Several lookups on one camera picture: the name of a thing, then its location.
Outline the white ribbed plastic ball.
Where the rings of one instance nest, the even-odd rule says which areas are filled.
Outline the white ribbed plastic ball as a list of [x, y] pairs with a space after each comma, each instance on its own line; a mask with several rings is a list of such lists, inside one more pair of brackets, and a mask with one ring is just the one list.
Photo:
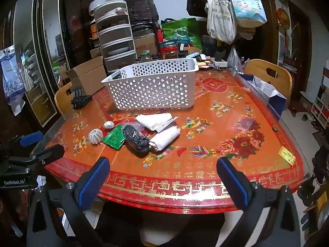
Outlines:
[[103, 132], [98, 128], [91, 130], [88, 134], [88, 140], [91, 144], [99, 144], [103, 137]]

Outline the small white bagged wad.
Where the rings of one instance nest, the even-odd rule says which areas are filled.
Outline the small white bagged wad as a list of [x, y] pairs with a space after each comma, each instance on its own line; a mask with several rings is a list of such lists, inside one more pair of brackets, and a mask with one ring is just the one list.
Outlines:
[[114, 123], [112, 121], [106, 121], [103, 124], [103, 128], [104, 129], [112, 129], [112, 128], [114, 128]]

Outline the green foil packet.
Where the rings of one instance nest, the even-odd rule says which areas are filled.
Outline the green foil packet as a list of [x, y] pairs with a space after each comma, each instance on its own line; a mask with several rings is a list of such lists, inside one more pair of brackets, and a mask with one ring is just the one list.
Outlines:
[[123, 135], [122, 126], [117, 125], [114, 127], [104, 138], [103, 143], [110, 146], [113, 149], [120, 150], [121, 146], [125, 142], [125, 137]]

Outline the white cloth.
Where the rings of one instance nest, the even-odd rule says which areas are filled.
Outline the white cloth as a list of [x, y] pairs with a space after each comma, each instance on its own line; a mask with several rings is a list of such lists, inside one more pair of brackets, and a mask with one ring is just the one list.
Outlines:
[[157, 152], [162, 151], [180, 135], [180, 131], [178, 126], [167, 127], [151, 138], [149, 145]]

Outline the white towel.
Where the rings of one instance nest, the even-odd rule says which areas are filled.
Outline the white towel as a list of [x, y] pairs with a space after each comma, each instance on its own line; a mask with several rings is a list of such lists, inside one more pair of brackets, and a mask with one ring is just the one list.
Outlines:
[[159, 113], [159, 114], [139, 114], [135, 117], [135, 120], [146, 127], [150, 131], [156, 130], [164, 123], [172, 119], [171, 113]]

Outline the wooden chair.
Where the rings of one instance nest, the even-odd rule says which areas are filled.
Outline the wooden chair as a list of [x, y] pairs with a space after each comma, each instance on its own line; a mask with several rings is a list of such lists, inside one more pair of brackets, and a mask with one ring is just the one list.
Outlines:
[[293, 87], [293, 79], [288, 70], [265, 60], [252, 59], [246, 64], [244, 73], [254, 75], [274, 86], [287, 98], [283, 108], [287, 109]]
[[63, 87], [59, 88], [55, 94], [55, 104], [61, 115], [66, 115], [73, 109], [73, 105], [71, 103], [73, 100], [73, 93], [69, 94], [69, 91], [72, 87], [72, 82], [69, 82]]

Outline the black phone stand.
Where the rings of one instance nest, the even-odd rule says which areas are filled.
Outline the black phone stand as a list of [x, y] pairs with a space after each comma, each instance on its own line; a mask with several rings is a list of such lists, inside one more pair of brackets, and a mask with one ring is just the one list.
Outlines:
[[82, 87], [73, 88], [73, 99], [71, 105], [74, 110], [82, 109], [92, 101], [91, 95], [82, 95]]

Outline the low white shelf unit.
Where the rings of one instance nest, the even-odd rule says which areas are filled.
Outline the low white shelf unit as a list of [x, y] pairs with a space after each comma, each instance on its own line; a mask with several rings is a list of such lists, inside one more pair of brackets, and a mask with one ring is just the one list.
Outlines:
[[328, 127], [329, 118], [329, 84], [328, 84], [328, 68], [324, 67], [322, 71], [322, 82], [315, 101], [312, 104], [311, 113], [319, 124], [326, 129]]

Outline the dark mirrored cabinet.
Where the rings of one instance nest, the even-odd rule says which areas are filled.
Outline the dark mirrored cabinet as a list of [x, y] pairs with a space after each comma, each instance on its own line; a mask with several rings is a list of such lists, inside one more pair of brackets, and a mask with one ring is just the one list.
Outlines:
[[93, 0], [17, 0], [5, 20], [5, 46], [14, 46], [25, 74], [29, 126], [50, 127], [61, 116], [55, 94], [65, 82], [59, 69], [91, 60], [89, 5]]

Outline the right wooden chair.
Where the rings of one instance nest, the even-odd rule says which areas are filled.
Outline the right wooden chair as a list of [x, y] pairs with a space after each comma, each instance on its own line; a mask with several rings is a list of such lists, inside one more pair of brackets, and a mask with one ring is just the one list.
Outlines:
[[283, 108], [287, 109], [293, 87], [293, 79], [288, 70], [265, 60], [252, 59], [246, 64], [244, 73], [254, 75], [274, 86], [287, 98]]

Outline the white perforated plastic basket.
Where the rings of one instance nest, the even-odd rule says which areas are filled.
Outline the white perforated plastic basket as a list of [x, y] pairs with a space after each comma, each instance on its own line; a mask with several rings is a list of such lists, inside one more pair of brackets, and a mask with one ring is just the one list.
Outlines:
[[190, 108], [198, 70], [194, 58], [149, 61], [125, 66], [102, 83], [119, 110]]

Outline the grey stacked drawer unit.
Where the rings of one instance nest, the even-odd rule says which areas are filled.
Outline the grey stacked drawer unit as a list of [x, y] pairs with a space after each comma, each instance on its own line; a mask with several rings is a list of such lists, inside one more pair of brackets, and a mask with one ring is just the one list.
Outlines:
[[137, 52], [126, 1], [114, 0], [99, 5], [94, 9], [94, 19], [105, 72], [109, 75], [134, 64]]

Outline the red lidded jar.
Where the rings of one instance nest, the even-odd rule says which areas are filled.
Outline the red lidded jar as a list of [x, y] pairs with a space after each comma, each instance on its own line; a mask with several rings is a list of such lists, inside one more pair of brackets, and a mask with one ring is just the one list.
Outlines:
[[165, 42], [162, 47], [162, 57], [163, 59], [177, 59], [178, 58], [177, 43]]

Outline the black bag on drawers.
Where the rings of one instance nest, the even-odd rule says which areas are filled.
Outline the black bag on drawers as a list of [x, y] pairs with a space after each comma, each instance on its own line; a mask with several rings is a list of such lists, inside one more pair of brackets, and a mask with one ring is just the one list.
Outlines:
[[159, 15], [154, 0], [125, 0], [132, 24], [157, 23]]

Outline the green shopping bag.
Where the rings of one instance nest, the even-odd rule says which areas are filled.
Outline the green shopping bag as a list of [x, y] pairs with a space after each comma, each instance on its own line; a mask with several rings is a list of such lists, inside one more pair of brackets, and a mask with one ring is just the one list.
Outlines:
[[164, 39], [184, 40], [185, 43], [202, 50], [202, 36], [206, 34], [206, 22], [195, 18], [165, 19], [161, 21], [161, 28]]

